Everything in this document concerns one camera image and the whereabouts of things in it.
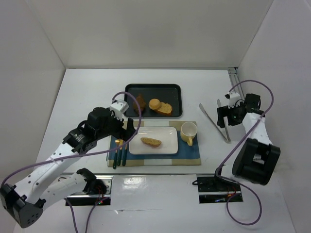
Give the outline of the bread slice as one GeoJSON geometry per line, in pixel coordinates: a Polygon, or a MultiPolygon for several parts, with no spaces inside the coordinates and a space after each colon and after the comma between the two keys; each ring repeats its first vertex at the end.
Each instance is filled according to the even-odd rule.
{"type": "Polygon", "coordinates": [[[140,140],[142,141],[142,143],[144,143],[150,147],[154,147],[154,148],[159,147],[162,143],[160,140],[148,138],[148,137],[142,137],[140,140]]]}

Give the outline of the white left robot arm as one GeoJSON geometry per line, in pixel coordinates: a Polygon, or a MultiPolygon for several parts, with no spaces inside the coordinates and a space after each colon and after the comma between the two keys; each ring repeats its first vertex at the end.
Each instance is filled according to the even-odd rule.
{"type": "Polygon", "coordinates": [[[49,206],[76,192],[91,193],[99,181],[86,168],[79,169],[62,182],[55,182],[69,166],[89,151],[97,142],[108,136],[129,142],[136,134],[133,120],[123,127],[123,114],[128,109],[125,103],[115,102],[108,108],[96,107],[87,119],[65,136],[59,147],[44,162],[35,164],[27,177],[15,184],[3,181],[0,200],[4,209],[21,228],[33,225],[49,206]]]}

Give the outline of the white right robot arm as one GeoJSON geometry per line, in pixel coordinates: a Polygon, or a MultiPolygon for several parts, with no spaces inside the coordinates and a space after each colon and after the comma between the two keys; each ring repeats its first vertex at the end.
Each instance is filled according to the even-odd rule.
{"type": "Polygon", "coordinates": [[[260,109],[260,96],[247,94],[242,99],[239,93],[232,91],[225,97],[228,104],[217,108],[217,125],[225,128],[224,118],[227,118],[229,126],[242,124],[245,131],[250,132],[233,163],[232,174],[252,183],[266,185],[276,167],[280,148],[274,146],[268,137],[265,115],[260,109]]]}

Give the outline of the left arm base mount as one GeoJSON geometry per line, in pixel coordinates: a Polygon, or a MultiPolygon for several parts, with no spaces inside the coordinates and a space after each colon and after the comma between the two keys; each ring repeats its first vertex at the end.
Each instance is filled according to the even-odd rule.
{"type": "Polygon", "coordinates": [[[89,193],[77,192],[67,197],[72,206],[93,206],[99,202],[99,206],[111,204],[112,176],[98,175],[97,179],[103,184],[98,184],[89,193]]]}

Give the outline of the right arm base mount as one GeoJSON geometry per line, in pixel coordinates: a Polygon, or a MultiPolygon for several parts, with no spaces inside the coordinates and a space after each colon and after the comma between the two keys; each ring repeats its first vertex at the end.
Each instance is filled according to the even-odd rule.
{"type": "Polygon", "coordinates": [[[192,185],[198,189],[200,204],[243,202],[238,184],[223,181],[214,176],[198,176],[192,185]]]}

